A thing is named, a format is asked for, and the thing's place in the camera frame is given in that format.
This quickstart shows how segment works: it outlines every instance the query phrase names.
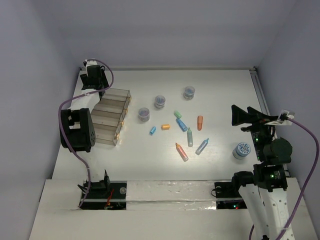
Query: white table surface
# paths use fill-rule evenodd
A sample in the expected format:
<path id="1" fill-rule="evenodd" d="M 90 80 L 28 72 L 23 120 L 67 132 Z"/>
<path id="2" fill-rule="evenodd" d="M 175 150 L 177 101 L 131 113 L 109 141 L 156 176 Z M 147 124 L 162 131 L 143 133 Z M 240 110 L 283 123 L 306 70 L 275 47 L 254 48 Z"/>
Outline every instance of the white table surface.
<path id="1" fill-rule="evenodd" d="M 258 162 L 254 152 L 245 160 L 232 155 L 239 142 L 252 147 L 253 142 L 250 133 L 231 126 L 231 105 L 260 110 L 248 70 L 130 70 L 115 71 L 114 76 L 112 87 L 130 90 L 132 101 L 117 146 L 96 143 L 90 153 L 79 153 L 88 161 L 93 181 L 103 179 L 104 169 L 111 181 L 230 180 L 235 172 L 253 170 L 253 164 Z M 195 88 L 192 100 L 183 97 L 184 87 L 189 85 Z M 75 96 L 81 87 L 78 78 Z M 166 98 L 165 107 L 160 110 L 154 107 L 157 95 Z M 150 109 L 147 122 L 138 119 L 142 107 Z M 188 147 L 187 133 L 177 125 L 174 110 L 191 128 L 193 147 Z M 198 115 L 203 116 L 201 131 L 197 130 Z M 162 124 L 170 124 L 171 129 L 161 130 Z M 150 136 L 153 126 L 157 130 Z M 197 156 L 195 151 L 206 138 L 209 144 Z M 187 162 L 181 159 L 175 143 L 187 153 Z M 83 181 L 86 176 L 85 166 L 60 147 L 52 178 Z"/>
<path id="2" fill-rule="evenodd" d="M 295 178 L 287 182 L 291 213 L 300 188 Z M 47 180 L 30 240 L 247 240 L 253 224 L 248 210 L 215 210 L 215 204 L 198 210 L 198 204 L 215 203 L 210 196 L 213 185 L 212 181 L 128 182 L 130 210 L 107 211 L 79 210 L 81 191 L 77 181 Z M 295 240 L 317 239 L 303 199 L 292 230 Z"/>

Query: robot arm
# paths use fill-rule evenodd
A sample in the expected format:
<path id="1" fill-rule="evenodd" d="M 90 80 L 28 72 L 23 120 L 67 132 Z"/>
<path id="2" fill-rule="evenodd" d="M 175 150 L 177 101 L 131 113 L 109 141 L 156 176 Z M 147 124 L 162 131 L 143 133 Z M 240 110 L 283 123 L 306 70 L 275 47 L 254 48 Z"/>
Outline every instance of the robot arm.
<path id="1" fill-rule="evenodd" d="M 251 124 L 241 130 L 251 133 L 261 164 L 253 165 L 253 173 L 235 173 L 230 183 L 216 182 L 215 189 L 220 186 L 216 196 L 219 198 L 223 192 L 240 194 L 253 221 L 256 239 L 275 240 L 289 219 L 284 164 L 291 162 L 292 146 L 283 138 L 273 139 L 274 130 L 272 132 L 270 125 L 289 125 L 286 119 L 293 119 L 294 113 L 282 111 L 279 116 L 268 116 L 252 107 L 247 108 L 248 113 L 236 105 L 231 108 L 233 126 Z M 291 225 L 281 238 L 288 239 L 295 239 Z"/>
<path id="2" fill-rule="evenodd" d="M 61 111 L 62 127 L 72 148 L 77 151 L 89 153 L 96 143 L 96 133 L 90 113 L 100 102 L 104 91 L 91 93 L 109 86 L 104 66 L 98 65 L 94 60 L 85 61 L 85 74 L 80 75 L 83 83 L 81 93 L 85 96 L 72 102 L 68 109 Z M 60 132 L 61 145 L 68 148 Z"/>

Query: plastic vial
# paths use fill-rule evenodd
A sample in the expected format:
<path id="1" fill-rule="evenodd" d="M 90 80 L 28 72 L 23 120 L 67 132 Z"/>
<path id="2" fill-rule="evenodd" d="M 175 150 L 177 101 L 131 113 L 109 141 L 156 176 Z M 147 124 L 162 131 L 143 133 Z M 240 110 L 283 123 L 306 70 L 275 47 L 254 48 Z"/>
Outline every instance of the plastic vial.
<path id="1" fill-rule="evenodd" d="M 139 119 L 142 122 L 146 122 L 146 121 L 148 121 L 150 119 L 150 111 L 146 107 L 140 108 L 139 112 L 138 112 L 138 115 L 139 115 Z"/>
<path id="2" fill-rule="evenodd" d="M 193 86 L 186 86 L 183 94 L 184 98 L 188 100 L 193 99 L 195 96 L 195 91 L 196 90 Z"/>
<path id="3" fill-rule="evenodd" d="M 165 106 L 165 103 L 166 103 L 166 98 L 164 96 L 159 95 L 159 96 L 156 96 L 154 99 L 154 106 L 157 109 L 162 109 Z"/>
<path id="4" fill-rule="evenodd" d="M 182 148 L 182 146 L 180 146 L 178 143 L 175 143 L 175 148 L 178 151 L 178 153 L 180 154 L 183 161 L 186 162 L 189 160 L 189 158 L 188 158 L 186 152 L 184 151 L 184 149 Z"/>
<path id="5" fill-rule="evenodd" d="M 251 152 L 251 147 L 246 142 L 240 142 L 232 151 L 233 156 L 236 159 L 244 159 Z"/>
<path id="6" fill-rule="evenodd" d="M 163 124 L 161 125 L 162 130 L 169 130 L 170 129 L 170 124 Z"/>
<path id="7" fill-rule="evenodd" d="M 198 147 L 198 149 L 195 151 L 195 154 L 200 155 L 202 151 L 205 149 L 205 147 L 208 145 L 209 138 L 204 140 L 201 145 Z"/>
<path id="8" fill-rule="evenodd" d="M 180 119 L 182 115 L 178 111 L 174 111 L 174 115 L 176 116 L 177 119 Z"/>
<path id="9" fill-rule="evenodd" d="M 204 121 L 204 117 L 203 116 L 198 116 L 198 121 L 197 121 L 197 128 L 198 128 L 198 131 L 201 131 L 202 129 L 202 123 Z"/>
<path id="10" fill-rule="evenodd" d="M 151 130 L 150 130 L 150 135 L 151 136 L 155 133 L 156 129 L 157 128 L 155 126 L 153 128 L 151 128 Z"/>
<path id="11" fill-rule="evenodd" d="M 185 132 L 188 130 L 187 126 L 184 124 L 183 121 L 181 121 L 181 119 L 177 118 L 175 121 L 177 122 L 182 131 Z"/>
<path id="12" fill-rule="evenodd" d="M 186 136 L 188 138 L 188 147 L 192 147 L 194 145 L 194 140 L 192 138 L 192 131 L 190 127 L 188 128 L 188 131 L 186 132 Z"/>

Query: small jar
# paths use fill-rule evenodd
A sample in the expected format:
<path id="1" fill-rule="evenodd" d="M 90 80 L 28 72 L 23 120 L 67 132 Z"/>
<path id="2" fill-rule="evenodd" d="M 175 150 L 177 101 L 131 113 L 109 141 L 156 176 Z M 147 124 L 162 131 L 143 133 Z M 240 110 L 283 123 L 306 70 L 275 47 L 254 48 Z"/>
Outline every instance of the small jar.
<path id="1" fill-rule="evenodd" d="M 149 121 L 149 119 L 150 119 L 150 111 L 149 111 L 149 109 L 146 108 L 146 107 L 140 108 L 139 112 L 138 112 L 138 116 L 139 116 L 139 119 L 142 122 Z"/>
<path id="2" fill-rule="evenodd" d="M 183 94 L 184 98 L 188 100 L 193 99 L 195 96 L 195 91 L 196 90 L 193 86 L 186 86 Z"/>
<path id="3" fill-rule="evenodd" d="M 159 95 L 159 96 L 156 96 L 154 99 L 154 106 L 157 109 L 162 109 L 165 106 L 165 103 L 166 103 L 166 98 L 164 96 Z"/>

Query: purple cable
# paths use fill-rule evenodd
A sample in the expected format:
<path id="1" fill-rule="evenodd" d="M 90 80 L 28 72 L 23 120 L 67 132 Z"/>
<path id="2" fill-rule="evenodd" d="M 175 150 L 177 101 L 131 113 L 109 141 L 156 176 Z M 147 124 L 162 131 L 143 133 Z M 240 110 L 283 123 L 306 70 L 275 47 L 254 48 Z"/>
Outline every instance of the purple cable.
<path id="1" fill-rule="evenodd" d="M 109 71 L 110 71 L 110 73 L 111 73 L 111 76 L 112 76 L 110 86 L 108 86 L 108 87 L 106 87 L 106 88 L 103 88 L 103 89 L 100 89 L 100 90 L 94 90 L 94 91 L 88 92 L 87 94 L 95 94 L 95 93 L 99 93 L 99 92 L 106 91 L 107 89 L 111 88 L 111 86 L 114 84 L 115 76 L 114 76 L 114 73 L 112 72 L 112 70 L 110 69 L 110 67 L 109 67 L 107 64 L 105 64 L 103 61 L 100 61 L 100 60 L 97 60 L 97 59 L 94 59 L 94 58 L 88 59 L 87 61 L 97 61 L 98 63 L 101 63 L 101 64 L 105 65 L 105 66 L 109 69 Z M 58 110 L 59 128 L 60 128 L 60 130 L 61 130 L 61 134 L 62 134 L 62 136 L 63 136 L 63 139 L 65 140 L 66 145 L 68 146 L 69 150 L 73 153 L 73 155 L 75 155 L 75 157 L 76 157 L 77 159 L 79 159 L 79 160 L 85 165 L 86 170 L 87 170 L 87 174 L 88 174 L 88 187 L 86 188 L 86 191 L 85 191 L 85 194 L 84 194 L 84 196 L 83 196 L 83 199 L 82 199 L 82 201 L 81 201 L 80 204 L 79 204 L 79 208 L 80 208 L 80 207 L 82 206 L 82 204 L 84 203 L 84 201 L 85 201 L 85 199 L 86 199 L 86 197 L 87 197 L 87 195 L 88 195 L 90 186 L 91 186 L 90 168 L 89 168 L 89 165 L 88 165 L 88 163 L 86 162 L 86 160 L 84 160 L 82 157 L 80 157 L 80 156 L 76 153 L 76 151 L 72 148 L 72 146 L 71 146 L 71 144 L 70 144 L 70 142 L 69 142 L 69 140 L 68 140 L 68 138 L 67 138 L 67 136 L 66 136 L 65 130 L 64 130 L 63 126 L 62 126 L 61 111 L 62 111 L 63 106 L 64 106 L 66 103 L 71 102 L 72 100 L 75 100 L 75 99 L 84 97 L 84 96 L 85 96 L 85 94 L 81 94 L 81 95 L 79 95 L 79 96 L 75 96 L 75 97 L 72 97 L 72 98 L 64 101 L 63 103 L 61 103 L 61 105 L 59 106 L 59 110 Z"/>
<path id="2" fill-rule="evenodd" d="M 292 220 L 294 219 L 294 216 L 295 216 L 295 214 L 296 214 L 296 212 L 297 212 L 297 209 L 298 209 L 298 207 L 299 207 L 300 201 L 301 201 L 301 199 L 302 199 L 302 197 L 303 197 L 303 195 L 304 195 L 304 192 L 305 192 L 305 190 L 306 190 L 307 184 L 308 184 L 308 182 L 309 182 L 312 174 L 314 173 L 314 171 L 315 171 L 315 169 L 316 169 L 316 166 L 317 166 L 317 163 L 318 163 L 318 158 L 319 158 L 319 151 L 320 151 L 319 141 L 318 141 L 317 137 L 316 137 L 308 128 L 306 128 L 306 127 L 303 126 L 301 123 L 299 123 L 299 122 L 297 122 L 297 121 L 295 121 L 295 120 L 293 120 L 293 119 L 288 118 L 287 120 L 290 121 L 290 122 L 292 122 L 292 123 L 294 123 L 294 124 L 296 124 L 296 125 L 298 125 L 300 128 L 302 128 L 302 129 L 305 130 L 308 134 L 311 135 L 311 137 L 312 137 L 312 138 L 314 139 L 314 141 L 315 141 L 316 151 L 315 151 L 315 158 L 314 158 L 314 162 L 313 162 L 312 168 L 311 168 L 308 176 L 306 177 L 306 179 L 305 179 L 305 181 L 304 181 L 304 184 L 303 184 L 303 186 L 302 186 L 302 188 L 301 188 L 301 192 L 300 192 L 299 197 L 298 197 L 298 199 L 297 199 L 297 201 L 296 201 L 296 203 L 295 203 L 295 206 L 294 206 L 294 208 L 293 208 L 293 211 L 292 211 L 292 213 L 291 213 L 288 221 L 287 221 L 286 224 L 284 225 L 284 228 L 285 228 L 285 229 L 290 226 Z M 286 232 L 285 229 L 280 232 L 279 236 L 278 236 L 275 240 L 280 240 L 280 239 L 284 236 L 284 234 L 285 234 L 285 232 Z"/>
<path id="3" fill-rule="evenodd" d="M 255 229 L 255 225 L 252 225 L 251 230 L 250 230 L 250 234 L 249 234 L 249 240 L 251 240 L 252 233 L 254 232 L 254 229 Z"/>

